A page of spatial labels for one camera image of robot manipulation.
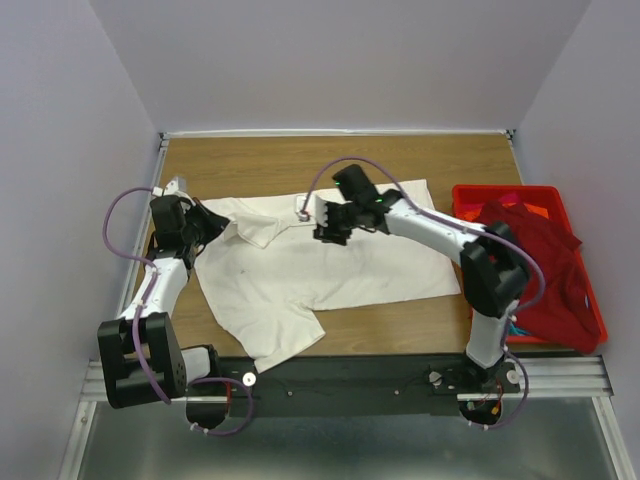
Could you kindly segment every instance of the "red cloth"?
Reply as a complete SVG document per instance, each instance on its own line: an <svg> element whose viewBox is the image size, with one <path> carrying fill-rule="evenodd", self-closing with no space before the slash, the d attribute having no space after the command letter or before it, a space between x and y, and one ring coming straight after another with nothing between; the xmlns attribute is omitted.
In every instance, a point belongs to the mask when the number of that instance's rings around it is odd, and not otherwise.
<svg viewBox="0 0 640 480"><path fill-rule="evenodd" d="M544 296L538 304L518 314L516 326L552 343L582 353L593 352L600 329L587 307L587 281L574 255L582 242L560 225L529 212L522 203L506 208L497 200L490 201L476 221L485 225L502 221L509 225L520 246L544 273ZM521 303L538 291L537 276L531 274Z"/></svg>

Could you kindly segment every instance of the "gray wall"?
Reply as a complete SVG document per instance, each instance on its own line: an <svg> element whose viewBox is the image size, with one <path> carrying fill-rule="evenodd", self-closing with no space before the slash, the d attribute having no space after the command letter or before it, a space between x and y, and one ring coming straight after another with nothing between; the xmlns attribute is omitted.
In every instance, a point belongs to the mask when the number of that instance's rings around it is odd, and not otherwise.
<svg viewBox="0 0 640 480"><path fill-rule="evenodd" d="M560 189L607 323L603 348L640 469L640 3L594 0L518 129L525 180Z"/></svg>
<svg viewBox="0 0 640 480"><path fill-rule="evenodd" d="M513 128L589 0L91 0L161 131Z"/></svg>
<svg viewBox="0 0 640 480"><path fill-rule="evenodd" d="M0 476L50 480L124 276L102 218L150 182L157 135L84 0L11 2L0 58ZM122 247L141 211L118 212Z"/></svg>

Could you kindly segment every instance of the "cable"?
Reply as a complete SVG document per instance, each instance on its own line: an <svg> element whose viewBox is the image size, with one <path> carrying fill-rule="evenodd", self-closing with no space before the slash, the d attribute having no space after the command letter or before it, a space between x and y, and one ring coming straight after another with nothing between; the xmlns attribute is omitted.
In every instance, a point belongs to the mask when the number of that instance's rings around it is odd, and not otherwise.
<svg viewBox="0 0 640 480"><path fill-rule="evenodd" d="M158 269L153 264L153 262L147 258L139 257L138 255L133 255L133 254L118 250L111 244L111 242L109 241L109 236L107 235L107 232L109 229L109 220L111 219L111 214L113 213L113 209L116 207L116 205L120 200L122 200L124 197L126 197L130 193L134 193L134 192L152 193L153 189L147 188L147 187L130 188L129 190L125 190L124 192L122 192L120 195L118 195L116 198L113 199L113 202L111 202L111 205L107 210L107 214L104 217L104 223L102 224L102 241L104 242L105 246L109 249L111 253L121 258L126 258L128 260L134 260L136 262L140 262L145 266L149 267L149 269L151 270L151 280L149 281L147 288L145 288L144 292L142 292L142 296L140 297L140 303L136 307L135 312L133 314L133 324L131 326L131 333L133 336L133 346L136 351L136 355L138 356L140 367L142 367L142 370L144 371L145 375L149 379L149 384L151 385L151 388L153 388L153 391L156 392L156 395L158 395L160 400L162 400L167 405L170 405L171 399L167 396L166 393L164 393L164 391L162 390L162 387L156 380L155 374L151 370L151 367L149 366L149 363L147 362L147 359L144 356L144 352L142 351L142 343L140 341L140 315L142 314L142 309L144 308L144 304L147 302L149 295L151 295L151 291L153 290L153 287L156 284L156 281L158 279Z"/></svg>
<svg viewBox="0 0 640 480"><path fill-rule="evenodd" d="M238 381L238 380L236 380L234 378L226 378L226 377L198 378L198 379L194 380L193 382L191 382L189 385L198 385L198 384L201 384L201 383L226 383L226 384L231 384L232 383L232 384L242 388L242 390L244 390L244 392L247 394L247 399L249 400L249 409L247 410L247 415L244 417L244 420L242 421L242 423L240 425L238 425L237 427L232 428L231 430L224 430L224 431L209 430L208 428L202 428L197 423L192 423L191 424L191 429L192 430L198 430L199 432L202 432L205 435L209 435L211 437L228 437L229 435L235 435L240 430L242 430L244 427L249 425L249 422L251 421L251 418L253 417L253 409L254 409L253 396L251 395L251 390L249 389L249 387L247 387L244 383L242 383L242 382L240 382L240 381Z"/></svg>
<svg viewBox="0 0 640 480"><path fill-rule="evenodd" d="M518 404L518 406L511 413L511 415L509 415L509 417L507 419L505 419L504 421L501 421L500 423L497 423L495 425L484 425L483 428L484 429L496 429L496 428L500 428L500 427L502 427L504 425L508 425L509 423L511 423L515 419L515 417L517 417L520 414L520 412L522 411L522 408L524 407L525 402L527 401L527 398L529 396L529 376L527 375L527 372L526 372L522 362L515 355L513 355L511 352L509 352L509 350L508 350L508 348L506 346L506 340L507 340L507 336L509 335L509 328L511 327L512 322L515 320L515 315L517 313L527 309L527 308L530 308L530 307L534 306L536 303L538 303L540 301L540 299L544 295L544 290L546 288L546 282L545 282L545 279L544 279L544 273L542 272L542 269L540 268L540 266L536 263L536 261L527 252L525 252L522 248L520 248L516 244L511 243L510 241L505 240L502 237L494 235L493 233L485 232L484 230L477 230L477 229L472 228L472 227L464 227L464 226L459 225L458 223L456 223L456 222L454 222L452 220L448 220L446 218L439 217L438 215L434 215L434 214L432 214L432 213L420 208L420 206L418 206L409 197L409 194L405 191L404 188L402 188L402 185L400 185L399 180L389 170L387 170L385 167L383 167L378 162L376 162L374 160L370 160L368 158L364 158L364 157L352 157L352 156L340 157L340 158L337 158L335 160L330 161L324 167L322 167L318 171L318 173L316 173L316 175L313 177L313 180L311 181L311 186L309 187L309 192L307 193L307 196L304 199L304 203L302 204L302 207L300 208L300 212L299 213L301 214L301 220L309 221L309 219L311 218L310 215L309 215L309 212L307 212L307 206L309 205L309 201L311 200L311 195L313 194L314 190L316 189L316 185L318 184L318 181L320 180L320 177L322 177L324 172L326 172L333 165L335 165L337 163L341 163L341 162L346 162L346 161L363 162L363 163L367 163L367 164L377 168L389 180L391 180L391 182L400 191L400 193L402 194L402 197L409 204L409 206L411 208L413 208L416 212L418 212L420 215L422 215L423 217L426 217L426 218L428 218L430 220L433 220L433 221L435 221L437 223L440 223L441 225L444 225L446 227L453 228L454 230L458 230L460 232L471 233L473 235L477 235L479 237L485 237L485 238L491 239L491 240L493 240L495 242L498 242L499 244L504 245L505 247L513 250L515 253L517 253L522 258L524 258L527 261L527 263L531 266L533 271L535 272L536 276L538 277L538 291L536 292L536 294L533 296L533 298L531 300L529 300L526 303L523 303L522 305L518 305L513 310L507 312L507 314L506 314L507 321L505 322L505 328L504 328L504 332L502 334L502 339L501 339L501 346L502 346L502 348L503 348L503 350L505 352L504 353L505 357L508 357L511 360L513 360L520 367L520 369L522 370L522 374L523 374L523 377L524 377L524 383L525 383L525 386L524 386L524 389L523 389L523 394L522 394L522 399L520 400L520 403Z"/></svg>

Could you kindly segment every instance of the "wooden tabletop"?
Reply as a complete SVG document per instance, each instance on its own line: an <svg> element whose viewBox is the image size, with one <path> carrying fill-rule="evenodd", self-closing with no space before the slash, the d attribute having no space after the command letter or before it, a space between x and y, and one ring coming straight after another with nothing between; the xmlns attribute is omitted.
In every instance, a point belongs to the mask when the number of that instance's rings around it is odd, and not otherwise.
<svg viewBox="0 0 640 480"><path fill-rule="evenodd" d="M385 165L400 180L426 178L436 209L451 213L460 183L520 184L504 135L263 137L172 139L161 185L180 175L191 196L257 197L306 191L334 158L357 155ZM336 166L318 187L332 187ZM363 165L375 183L382 174ZM436 353L464 349L469 309L461 295L316 313L326 336L304 353ZM178 299L172 323L182 348L212 344L220 355L245 355L218 326L196 275Z"/></svg>

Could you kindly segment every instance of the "purple cable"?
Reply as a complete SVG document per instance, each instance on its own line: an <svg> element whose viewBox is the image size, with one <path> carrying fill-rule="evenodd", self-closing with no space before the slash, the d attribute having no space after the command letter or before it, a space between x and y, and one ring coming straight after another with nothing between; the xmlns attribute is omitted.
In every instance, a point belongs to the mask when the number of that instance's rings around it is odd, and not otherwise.
<svg viewBox="0 0 640 480"><path fill-rule="evenodd" d="M247 398L249 399L249 410L247 411L247 415L244 417L244 420L242 421L242 423L240 425L238 425L237 427L232 428L231 430L224 430L224 431L209 430L209 429L206 429L206 428L202 428L197 423L193 423L191 425L191 427L194 430L198 430L199 432L202 432L205 435L210 435L212 437L228 437L229 435L235 435L240 430L242 430L244 427L249 425L249 422L251 421L251 418L253 417L253 409L254 409L253 396L251 395L251 390L249 389L249 387L247 387L244 383L239 382L238 380L236 380L234 378L226 378L226 377L198 378L198 379L194 380L193 382L191 382L189 385L197 385L199 383L232 383L232 384L242 388L244 390L244 392L247 394Z"/></svg>
<svg viewBox="0 0 640 480"><path fill-rule="evenodd" d="M499 423L497 423L495 425L485 425L485 428L487 428L487 429L496 429L496 428L500 428L500 427L503 427L505 425L508 425L509 423L511 423L520 414L520 412L524 408L524 404L527 401L527 397L529 396L529 376L528 376L527 371L525 370L524 365L522 364L522 362L515 355L513 355L511 352L509 352L507 350L505 344L506 344L506 341L507 341L509 327L511 326L511 323L513 321L513 316L516 313L521 312L522 310L525 310L525 309L527 309L529 307L534 306L536 303L538 303L540 301L540 299L544 295L544 290L546 288L546 282L545 282L545 279L544 279L544 273L542 273L542 269L536 263L536 261L531 257L531 255L529 255L527 252L525 252L522 248L520 248L518 245L515 245L514 243L511 243L508 240L505 240L504 238L501 238L501 237L499 237L497 235L494 235L493 233L485 232L484 230L476 230L475 228L471 228L471 227L463 227L461 225L458 225L456 222L454 222L452 220L448 220L446 218L441 218L441 217L439 217L437 215L434 215L434 214L432 214L430 212L427 212L426 210L420 208L409 197L409 194L405 191L404 188L402 188L402 185L400 185L400 182L398 181L398 179L389 170L387 170L385 167L380 165L378 162L376 162L374 160L369 160L368 158L364 158L364 157L351 157L351 156L349 156L349 157L340 157L340 158L337 158L337 159L332 160L331 162L327 163L324 167L322 167L318 171L318 173L316 173L315 177L313 177L313 180L311 181L311 187L309 188L309 193L307 193L307 196L306 196L306 198L304 200L304 203L302 204L302 208L300 209L300 212L306 216L307 221L311 218L309 213L307 212L307 206L309 205L309 201L311 200L311 195L312 195L313 191L316 189L316 185L318 184L318 181L320 180L320 177L322 177L324 172L326 172L333 165L335 165L337 163L341 163L341 162L354 161L354 160L358 161L358 162L367 163L367 164L377 168L379 171L381 171L389 180L391 180L391 182L395 185L395 187L400 191L400 193L402 194L402 197L409 204L409 206L411 208L413 208L416 212L418 212L420 215L422 215L424 217L427 217L428 219L433 220L435 222L438 222L441 225L445 225L445 226L447 226L449 228L453 228L455 230L458 230L460 232L472 233L473 235L477 235L479 237L489 238L489 239L491 239L491 240L493 240L495 242L498 242L501 245L504 245L505 247L513 250L518 255L523 257L527 261L527 263L531 266L533 271L536 273L536 276L538 277L538 282L539 282L538 291L536 292L536 294L533 296L533 298L531 300L529 300L526 303L523 303L522 305L518 305L512 311L508 312L507 321L505 322L505 329L504 329L504 332L502 334L502 340L501 340L501 345L502 345L503 349L505 350L505 356L510 358L511 360L513 360L520 367L520 369L522 370L522 376L524 377L524 389L523 389L523 393L522 393L522 399L520 400L520 403L518 404L518 406L511 413L511 415L509 415L509 417L507 419L505 419L504 421L499 422Z"/></svg>
<svg viewBox="0 0 640 480"><path fill-rule="evenodd" d="M105 246L109 249L109 251L111 251L111 253L114 253L115 255L122 258L126 258L128 260L134 260L136 262L143 263L144 265L150 267L151 269L151 280L149 281L149 285L147 285L147 288L145 288L144 292L142 293L141 304L136 307L136 310L133 314L133 324L131 326L131 332L133 334L133 346L135 348L136 355L138 356L138 361L140 362L140 366L142 367L142 370L144 371L145 375L149 379L151 388L153 388L153 391L156 392L156 395L158 395L160 400L162 400L167 405L170 405L171 399L167 396L166 393L164 393L164 391L162 390L162 387L160 387L160 384L158 384L158 381L155 378L155 374L151 370L151 367L149 366L149 363L147 362L147 359L144 356L144 352L142 351L142 344L140 342L140 315L142 313L142 308L144 304L146 303L147 299L149 298L149 295L151 294L151 291L153 290L154 285L156 284L156 280L158 279L158 271L156 269L156 266L153 264L151 260L148 260L144 257L139 257L137 255L133 255L130 253L126 253L115 248L109 241L109 237L107 235L107 231L109 229L109 219L111 218L113 209L116 207L116 205L120 200L122 200L124 197L126 197L130 193L134 193L134 192L151 193L153 192L153 190L148 187L130 188L129 190L122 192L120 195L114 198L113 202L111 202L111 205L109 206L109 209L107 210L107 214L104 217L104 223L102 224L102 241L104 242Z"/></svg>

